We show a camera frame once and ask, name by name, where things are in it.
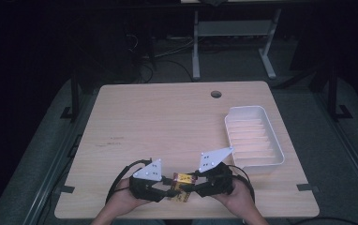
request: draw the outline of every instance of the hand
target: hand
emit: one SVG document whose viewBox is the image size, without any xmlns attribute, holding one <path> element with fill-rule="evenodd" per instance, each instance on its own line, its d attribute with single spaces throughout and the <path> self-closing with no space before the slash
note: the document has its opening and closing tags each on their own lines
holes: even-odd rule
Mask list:
<svg viewBox="0 0 358 225">
<path fill-rule="evenodd" d="M 267 221 L 255 206 L 246 185 L 242 181 L 233 178 L 232 187 L 234 190 L 230 195 L 218 194 L 212 197 L 220 201 L 235 216 L 244 219 L 249 225 L 267 224 Z"/>
<path fill-rule="evenodd" d="M 116 189 L 127 187 L 129 187 L 128 178 L 121 180 Z M 125 215 L 136 207 L 147 203 L 149 201 L 135 199 L 129 189 L 119 190 L 110 197 L 92 224 L 111 224 L 115 218 Z"/>
</svg>

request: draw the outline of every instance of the black wire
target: black wire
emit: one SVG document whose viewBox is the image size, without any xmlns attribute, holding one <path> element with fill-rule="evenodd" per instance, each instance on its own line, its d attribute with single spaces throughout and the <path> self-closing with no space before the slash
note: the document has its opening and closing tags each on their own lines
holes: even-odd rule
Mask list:
<svg viewBox="0 0 358 225">
<path fill-rule="evenodd" d="M 245 172 L 243 169 L 239 168 L 238 166 L 234 166 L 234 165 L 228 165 L 228 167 L 234 167 L 235 169 L 240 170 L 240 171 L 246 176 L 246 179 L 247 179 L 249 182 L 251 182 L 251 180 L 249 179 L 248 174 L 246 174 L 246 172 Z"/>
<path fill-rule="evenodd" d="M 178 44 L 187 44 L 189 42 L 189 40 L 191 41 L 191 39 L 193 39 L 193 37 L 183 37 L 181 39 L 184 39 L 184 40 L 166 38 L 166 40 L 171 41 L 171 42 L 175 42 L 175 43 L 178 43 Z"/>
<path fill-rule="evenodd" d="M 144 80 L 144 83 L 149 83 L 149 82 L 152 80 L 153 75 L 154 75 L 153 69 L 150 68 L 150 67 L 148 67 L 148 66 L 146 66 L 145 64 L 142 64 L 141 66 L 142 66 L 142 67 L 145 67 L 145 68 L 148 68 L 148 69 L 150 70 L 150 77 L 149 77 L 149 79 Z"/>
<path fill-rule="evenodd" d="M 162 58 L 164 56 L 167 56 L 167 55 L 171 55 L 171 54 L 175 54 L 175 53 L 179 53 L 183 50 L 186 50 L 186 49 L 191 49 L 193 47 L 193 40 L 189 41 L 187 44 L 185 44 L 184 46 L 180 46 L 180 47 L 177 47 L 176 49 L 172 49 L 172 50 L 169 50 L 167 52 L 163 52 L 163 53 L 160 53 L 160 54 L 157 54 L 155 56 L 155 59 L 158 59 L 158 58 Z"/>
<path fill-rule="evenodd" d="M 121 179 L 124 177 L 125 174 L 127 174 L 127 172 L 129 171 L 130 168 L 132 168 L 133 166 L 137 165 L 137 164 L 144 164 L 145 166 L 149 165 L 150 163 L 152 163 L 152 159 L 150 158 L 150 160 L 146 160 L 146 159 L 142 159 L 142 160 L 138 160 L 135 162 L 132 162 L 129 166 L 126 166 L 119 174 L 118 176 L 115 178 L 114 182 L 112 182 L 112 186 L 109 189 L 109 192 L 107 194 L 106 197 L 106 203 L 109 201 L 110 197 L 115 193 L 115 189 L 117 188 L 118 184 L 120 183 Z"/>
<path fill-rule="evenodd" d="M 158 62 L 162 62 L 162 63 L 173 63 L 173 64 L 176 64 L 178 65 L 179 67 L 181 67 L 182 69 L 185 70 L 185 72 L 187 73 L 188 77 L 190 78 L 190 80 L 192 82 L 193 81 L 193 78 L 191 77 L 191 74 L 188 72 L 187 68 L 185 68 L 185 66 L 183 66 L 182 64 L 178 63 L 178 62 L 175 62 L 175 61 L 172 61 L 172 60 L 158 60 Z"/>
<path fill-rule="evenodd" d="M 73 159 L 73 157 L 71 157 L 68 162 L 66 163 L 65 167 L 63 168 L 63 170 L 60 172 L 58 178 L 55 180 L 55 182 L 53 183 L 53 186 L 52 186 L 52 190 L 51 192 L 48 194 L 48 197 L 47 197 L 47 203 L 49 203 L 49 208 L 48 208 L 48 211 L 46 212 L 45 214 L 45 217 L 44 217 L 44 220 L 42 222 L 42 224 L 45 224 L 45 221 L 47 219 L 47 216 L 48 214 L 50 213 L 51 211 L 51 208 L 52 208 L 52 194 L 55 192 L 56 190 L 56 187 L 57 185 L 59 184 L 59 182 L 63 179 L 63 177 L 68 174 L 68 172 L 65 172 L 67 166 L 70 164 L 70 161 Z M 41 217 L 42 217 L 42 214 L 44 213 L 44 210 L 45 210 L 45 206 L 46 204 L 44 204 L 44 206 L 42 207 L 42 210 L 41 210 L 41 213 L 39 214 L 39 217 L 38 217 L 38 220 L 37 220 L 37 223 L 39 223 L 39 221 L 41 220 Z"/>
<path fill-rule="evenodd" d="M 142 83 L 142 73 L 140 71 L 139 71 L 139 78 L 135 82 L 136 83 Z"/>
<path fill-rule="evenodd" d="M 117 189 L 117 190 L 114 191 L 114 193 L 117 192 L 117 191 L 120 191 L 120 190 L 125 190 L 125 189 L 129 189 L 129 187 L 123 187 L 123 188 Z"/>
<path fill-rule="evenodd" d="M 345 219 L 345 218 L 339 218 L 339 217 L 314 217 L 314 218 L 306 218 L 303 220 L 300 220 L 298 222 L 292 223 L 292 225 L 298 225 L 298 224 L 302 224 L 302 223 L 307 223 L 310 221 L 314 221 L 314 220 L 335 220 L 335 221 L 341 221 L 341 222 L 345 222 L 345 223 L 349 223 L 349 224 L 353 224 L 353 225 L 358 225 L 357 222 Z"/>
</svg>

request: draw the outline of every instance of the hole in table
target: hole in table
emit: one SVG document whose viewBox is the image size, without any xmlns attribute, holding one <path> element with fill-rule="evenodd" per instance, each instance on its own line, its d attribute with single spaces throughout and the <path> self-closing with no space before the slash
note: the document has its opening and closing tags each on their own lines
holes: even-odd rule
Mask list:
<svg viewBox="0 0 358 225">
<path fill-rule="evenodd" d="M 220 98 L 220 97 L 222 97 L 222 93 L 219 91 L 213 91 L 213 92 L 211 92 L 211 96 L 213 98 Z"/>
</svg>

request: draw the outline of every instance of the gray carpet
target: gray carpet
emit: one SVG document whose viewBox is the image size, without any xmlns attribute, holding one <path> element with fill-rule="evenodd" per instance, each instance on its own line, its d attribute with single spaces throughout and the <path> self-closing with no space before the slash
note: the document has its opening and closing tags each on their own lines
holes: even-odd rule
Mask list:
<svg viewBox="0 0 358 225">
<path fill-rule="evenodd" d="M 157 53 L 164 53 L 171 45 L 174 44 L 157 43 Z M 217 48 L 220 51 L 216 52 L 211 50 L 201 52 L 200 82 L 266 81 L 270 85 L 276 85 L 296 73 L 289 71 L 296 47 L 295 41 L 275 41 L 272 45 L 269 55 L 277 74 L 275 80 L 268 79 L 265 74 L 257 52 L 260 46 L 261 40 L 243 40 L 238 46 Z M 172 61 L 180 63 L 191 73 L 191 53 L 187 50 L 159 59 L 157 71 L 153 72 L 150 83 L 190 82 L 186 70 Z M 142 67 L 142 76 L 145 80 L 151 75 L 150 69 Z M 351 165 L 343 144 L 330 125 L 330 119 L 321 107 L 320 98 L 306 88 L 309 79 L 306 78 L 286 90 L 273 90 L 273 96 L 306 177 L 316 188 L 315 197 L 321 210 L 320 216 L 358 222 L 358 175 Z M 38 195 L 49 194 L 47 190 L 39 193 L 44 178 L 51 170 L 61 172 L 69 161 L 69 158 L 64 157 L 56 167 L 51 168 L 56 162 L 55 156 L 62 154 L 59 151 L 64 151 L 66 155 L 70 149 L 65 146 L 70 146 L 70 142 L 73 143 L 76 136 L 83 132 L 96 97 L 97 90 L 93 95 L 81 95 L 82 115 L 76 123 L 70 123 L 69 120 L 60 118 L 64 108 L 70 106 L 69 82 L 62 87 L 1 197 L 0 224 L 23 224 L 24 221 L 29 221 L 28 212 L 32 209 L 34 199 Z M 342 81 L 339 82 L 338 103 L 345 104 L 354 117 L 340 120 L 338 124 L 345 130 L 358 152 L 358 99 L 352 88 Z M 58 179 L 58 173 L 53 177 L 53 181 Z M 54 216 L 59 187 L 64 180 L 63 175 L 62 180 L 56 185 L 56 191 L 52 194 L 50 202 L 39 203 L 40 206 L 45 205 L 42 214 L 39 212 L 39 215 L 31 221 L 37 221 L 39 216 L 38 224 L 90 223 L 91 220 L 61 220 Z M 269 218 L 271 224 L 292 224 L 299 220 L 300 218 Z M 315 220 L 307 224 L 346 223 Z"/>
</svg>

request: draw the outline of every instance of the black strap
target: black strap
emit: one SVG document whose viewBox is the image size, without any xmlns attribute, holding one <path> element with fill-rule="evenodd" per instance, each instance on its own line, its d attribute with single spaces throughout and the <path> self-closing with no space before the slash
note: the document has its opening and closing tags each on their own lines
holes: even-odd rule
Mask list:
<svg viewBox="0 0 358 225">
<path fill-rule="evenodd" d="M 115 189 L 117 188 L 118 183 L 120 183 L 121 179 L 123 179 L 124 175 L 127 174 L 127 172 L 129 171 L 129 169 L 131 169 L 133 166 L 135 166 L 136 164 L 140 164 L 143 163 L 144 165 L 148 165 L 150 163 L 152 163 L 152 159 L 150 160 L 139 160 L 136 161 L 132 164 L 130 164 L 129 166 L 126 166 L 121 172 L 120 174 L 118 174 L 117 178 L 115 178 L 114 182 L 112 183 L 112 186 L 110 187 L 109 193 L 107 194 L 106 197 L 106 202 L 105 204 L 109 201 L 110 197 L 112 196 L 112 194 L 114 194 Z"/>
</svg>

